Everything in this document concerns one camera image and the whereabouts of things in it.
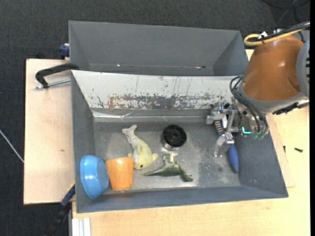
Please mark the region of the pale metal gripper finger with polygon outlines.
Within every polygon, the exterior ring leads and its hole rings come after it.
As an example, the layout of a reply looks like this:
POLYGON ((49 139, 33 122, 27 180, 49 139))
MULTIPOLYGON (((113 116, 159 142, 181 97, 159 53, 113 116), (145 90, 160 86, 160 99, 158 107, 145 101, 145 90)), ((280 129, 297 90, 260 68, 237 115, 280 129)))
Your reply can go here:
POLYGON ((221 134, 216 141, 214 157, 221 157, 234 144, 235 141, 232 134, 221 134))

